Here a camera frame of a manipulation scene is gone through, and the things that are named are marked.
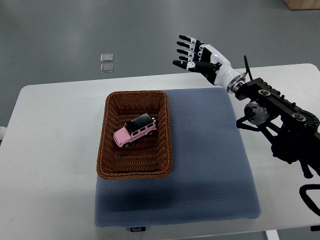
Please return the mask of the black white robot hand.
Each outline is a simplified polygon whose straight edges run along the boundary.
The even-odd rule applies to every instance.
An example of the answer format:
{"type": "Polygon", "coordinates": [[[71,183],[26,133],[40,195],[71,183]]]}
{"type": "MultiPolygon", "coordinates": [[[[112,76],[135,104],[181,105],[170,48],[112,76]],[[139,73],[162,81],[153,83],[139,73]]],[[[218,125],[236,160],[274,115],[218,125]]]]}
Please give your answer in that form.
{"type": "Polygon", "coordinates": [[[172,63],[189,72],[202,74],[209,83],[235,93],[245,83],[246,75],[232,68],[230,61],[210,44],[196,38],[180,35],[176,43],[181,55],[172,63]]]}

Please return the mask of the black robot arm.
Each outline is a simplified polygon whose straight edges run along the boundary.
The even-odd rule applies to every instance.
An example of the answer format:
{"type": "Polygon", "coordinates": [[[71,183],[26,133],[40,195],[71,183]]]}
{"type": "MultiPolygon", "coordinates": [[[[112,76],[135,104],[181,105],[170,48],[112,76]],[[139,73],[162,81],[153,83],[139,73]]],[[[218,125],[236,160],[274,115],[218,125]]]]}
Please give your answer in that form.
{"type": "Polygon", "coordinates": [[[261,213],[237,220],[235,231],[310,226],[320,228],[320,72],[310,63],[253,67],[230,99],[237,117],[250,100],[268,116],[240,133],[252,170],[261,213]]]}

